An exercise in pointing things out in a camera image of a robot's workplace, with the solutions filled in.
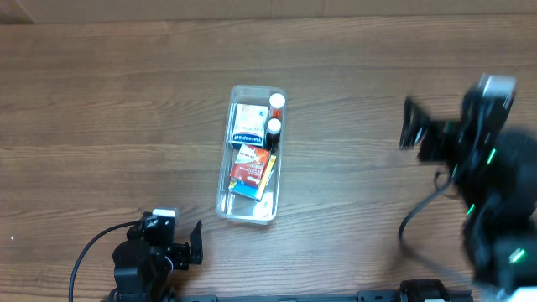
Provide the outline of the red orange small box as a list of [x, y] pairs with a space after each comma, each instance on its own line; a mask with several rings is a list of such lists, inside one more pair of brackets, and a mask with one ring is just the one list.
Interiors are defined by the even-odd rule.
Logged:
[[264, 148], [242, 144], [231, 169], [231, 179], [258, 188], [270, 156]]

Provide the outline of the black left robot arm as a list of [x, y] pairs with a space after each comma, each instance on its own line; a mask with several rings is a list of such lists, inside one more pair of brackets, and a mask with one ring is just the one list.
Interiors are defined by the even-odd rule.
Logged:
[[155, 209], [133, 223], [127, 240], [112, 253], [116, 288], [108, 295], [109, 301], [175, 300], [169, 276], [203, 260], [202, 223], [196, 223], [188, 242], [177, 243], [176, 220], [176, 211]]

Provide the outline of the white blue Hansaplast box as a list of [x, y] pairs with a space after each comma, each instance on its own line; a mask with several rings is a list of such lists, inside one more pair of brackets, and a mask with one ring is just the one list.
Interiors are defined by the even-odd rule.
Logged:
[[263, 147], [268, 114], [267, 106], [238, 103], [231, 136], [233, 147]]

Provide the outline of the blue yellow VapoDrops box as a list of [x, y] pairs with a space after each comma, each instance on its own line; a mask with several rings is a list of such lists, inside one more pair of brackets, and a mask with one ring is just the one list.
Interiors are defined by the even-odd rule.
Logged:
[[270, 157], [268, 161], [268, 165], [265, 171], [263, 172], [261, 181], [257, 188], [254, 188], [249, 185], [245, 185], [243, 182], [240, 182], [238, 180], [232, 180], [230, 182], [230, 185], [228, 186], [229, 191], [234, 194], [239, 194], [239, 195], [245, 196], [247, 198], [250, 198], [256, 201], [261, 201], [263, 198], [263, 193], [265, 189], [267, 188], [267, 185], [274, 171], [274, 165], [275, 165], [276, 159], [277, 159], [276, 155], [272, 155]]

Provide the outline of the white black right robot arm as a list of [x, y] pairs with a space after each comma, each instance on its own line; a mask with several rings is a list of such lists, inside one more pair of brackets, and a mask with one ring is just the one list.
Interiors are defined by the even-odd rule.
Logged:
[[446, 183], [421, 201], [417, 214], [450, 185], [467, 207], [463, 246], [473, 280], [497, 298], [536, 288], [536, 140], [505, 131], [514, 90], [469, 90], [458, 120], [435, 120], [412, 97], [404, 101], [401, 148], [448, 168]]

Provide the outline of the orange tube white cap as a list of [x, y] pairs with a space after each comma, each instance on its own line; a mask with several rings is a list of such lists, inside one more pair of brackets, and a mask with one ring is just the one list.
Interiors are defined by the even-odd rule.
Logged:
[[271, 118], [276, 118], [282, 120], [283, 110], [286, 103], [286, 98], [281, 93], [272, 94], [269, 99], [269, 116]]

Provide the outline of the dark bottle white cap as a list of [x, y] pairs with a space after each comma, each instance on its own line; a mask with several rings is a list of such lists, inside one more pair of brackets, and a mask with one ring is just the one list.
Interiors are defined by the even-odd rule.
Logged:
[[271, 118], [267, 123], [266, 149], [273, 152], [279, 145], [282, 124], [278, 118]]

